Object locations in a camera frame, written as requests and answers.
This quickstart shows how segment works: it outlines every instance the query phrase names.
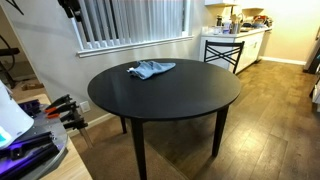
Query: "wooden floor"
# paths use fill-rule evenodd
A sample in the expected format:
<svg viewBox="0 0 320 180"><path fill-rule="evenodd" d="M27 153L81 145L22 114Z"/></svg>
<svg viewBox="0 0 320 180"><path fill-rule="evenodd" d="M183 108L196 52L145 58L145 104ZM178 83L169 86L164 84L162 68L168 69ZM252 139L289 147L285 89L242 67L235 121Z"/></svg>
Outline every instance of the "wooden floor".
<svg viewBox="0 0 320 180"><path fill-rule="evenodd" d="M217 158L210 156L215 114L147 122L147 143L189 179L319 179L320 113L309 98L316 76L299 65L261 61L238 77L242 91Z"/></svg>

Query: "round table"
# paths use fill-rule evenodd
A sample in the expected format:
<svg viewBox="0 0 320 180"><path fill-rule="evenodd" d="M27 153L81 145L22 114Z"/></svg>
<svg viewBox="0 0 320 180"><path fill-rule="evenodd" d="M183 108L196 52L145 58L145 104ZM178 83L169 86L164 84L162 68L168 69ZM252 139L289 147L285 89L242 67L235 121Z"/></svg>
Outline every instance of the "round table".
<svg viewBox="0 0 320 180"><path fill-rule="evenodd" d="M130 75L129 62L107 69L88 85L91 100L102 109L131 120L132 136L141 179L146 179L143 123L177 121L217 112L212 156L217 156L229 105L238 97L240 81L231 72L187 59L148 59L174 62L167 72L146 80Z"/></svg>

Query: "window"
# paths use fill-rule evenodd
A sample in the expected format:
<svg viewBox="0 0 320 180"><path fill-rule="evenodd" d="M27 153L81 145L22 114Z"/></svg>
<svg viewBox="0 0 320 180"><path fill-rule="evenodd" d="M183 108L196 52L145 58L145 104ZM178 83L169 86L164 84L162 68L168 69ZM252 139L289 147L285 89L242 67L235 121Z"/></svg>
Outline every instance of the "window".
<svg viewBox="0 0 320 180"><path fill-rule="evenodd" d="M83 50L132 46L181 38L189 0L79 0L75 22Z"/></svg>

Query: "white cabinet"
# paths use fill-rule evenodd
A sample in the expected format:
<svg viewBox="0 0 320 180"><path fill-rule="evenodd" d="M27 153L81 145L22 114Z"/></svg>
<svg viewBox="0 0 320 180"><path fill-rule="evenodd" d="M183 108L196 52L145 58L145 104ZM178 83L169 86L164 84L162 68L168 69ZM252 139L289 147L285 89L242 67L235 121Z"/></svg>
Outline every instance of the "white cabinet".
<svg viewBox="0 0 320 180"><path fill-rule="evenodd" d="M265 0L242 0L242 9L264 9Z"/></svg>
<svg viewBox="0 0 320 180"><path fill-rule="evenodd" d="M238 67L236 73L242 71L244 68L251 65L253 62L257 60L258 53L261 47L262 39L263 39L264 31L250 34L247 36L241 37L223 37L222 36L202 36L201 37L201 44L200 44L200 55L199 61L204 60L204 51L205 51L205 42L213 41L213 42L242 42L245 41L244 49L242 51L240 61L238 63ZM223 51L228 51L231 48L224 47ZM230 63L224 60L216 60L209 62L211 64L215 64L217 66L223 67L225 69L231 69Z"/></svg>
<svg viewBox="0 0 320 180"><path fill-rule="evenodd" d="M239 5L240 0L205 0L205 5L215 6L236 6Z"/></svg>

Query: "cloth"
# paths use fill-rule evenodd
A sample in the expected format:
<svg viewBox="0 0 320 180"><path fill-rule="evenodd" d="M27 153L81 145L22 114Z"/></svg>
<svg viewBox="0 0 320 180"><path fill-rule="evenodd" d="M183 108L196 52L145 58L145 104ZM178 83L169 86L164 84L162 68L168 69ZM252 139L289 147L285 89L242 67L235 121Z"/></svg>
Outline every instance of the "cloth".
<svg viewBox="0 0 320 180"><path fill-rule="evenodd" d="M153 74L166 72L176 65L176 63L158 63L155 61L137 61L137 63L139 65L137 68L130 68L127 71L143 80L148 79Z"/></svg>

